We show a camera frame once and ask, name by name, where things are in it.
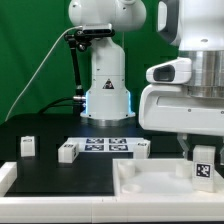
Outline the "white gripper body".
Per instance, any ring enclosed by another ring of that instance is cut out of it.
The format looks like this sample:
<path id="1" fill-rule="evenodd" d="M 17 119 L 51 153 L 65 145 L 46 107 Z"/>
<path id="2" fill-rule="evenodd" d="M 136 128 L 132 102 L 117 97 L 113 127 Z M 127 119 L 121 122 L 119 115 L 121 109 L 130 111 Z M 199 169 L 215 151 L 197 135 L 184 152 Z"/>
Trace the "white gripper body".
<path id="1" fill-rule="evenodd" d="M 189 58 L 178 57 L 147 70 L 138 118 L 143 129 L 224 136 L 224 100 L 188 95 L 191 65 Z"/>

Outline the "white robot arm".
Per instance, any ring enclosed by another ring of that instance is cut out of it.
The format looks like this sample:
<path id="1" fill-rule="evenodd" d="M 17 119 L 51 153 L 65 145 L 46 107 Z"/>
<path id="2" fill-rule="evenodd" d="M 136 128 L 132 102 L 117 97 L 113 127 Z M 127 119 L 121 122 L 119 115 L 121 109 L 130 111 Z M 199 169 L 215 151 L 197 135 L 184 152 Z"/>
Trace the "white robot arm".
<path id="1" fill-rule="evenodd" d="M 133 117 L 149 134 L 175 133 L 203 138 L 224 137 L 224 48 L 202 46 L 202 39 L 220 39 L 216 31 L 200 29 L 188 38 L 180 28 L 186 19 L 185 3 L 201 6 L 202 17 L 211 23 L 220 20 L 222 0 L 214 0 L 213 12 L 207 12 L 207 0 L 160 0 L 165 26 L 159 31 L 180 55 L 171 61 L 150 66 L 146 61 L 159 47 L 146 46 L 147 37 L 133 37 L 140 46 L 122 48 L 112 36 L 116 32 L 140 29 L 147 20 L 144 0 L 71 0 L 68 14 L 79 28 L 75 42 L 79 50 L 91 53 L 91 87 L 85 93 L 86 106 L 81 118 L 98 126 L 115 126 Z"/>

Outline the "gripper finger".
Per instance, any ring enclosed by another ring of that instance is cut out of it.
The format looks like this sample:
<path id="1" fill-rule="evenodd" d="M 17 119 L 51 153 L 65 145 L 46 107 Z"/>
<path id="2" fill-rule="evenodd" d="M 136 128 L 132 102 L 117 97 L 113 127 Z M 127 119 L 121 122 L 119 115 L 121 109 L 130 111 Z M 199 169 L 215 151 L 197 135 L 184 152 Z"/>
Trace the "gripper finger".
<path id="1" fill-rule="evenodd" d="M 188 135 L 186 133 L 178 133 L 177 140 L 183 150 L 183 157 L 188 158 L 188 152 L 190 150 L 190 145 L 188 143 Z"/>
<path id="2" fill-rule="evenodd" d="M 222 137 L 222 147 L 220 149 L 220 165 L 224 166 L 224 137 Z"/>

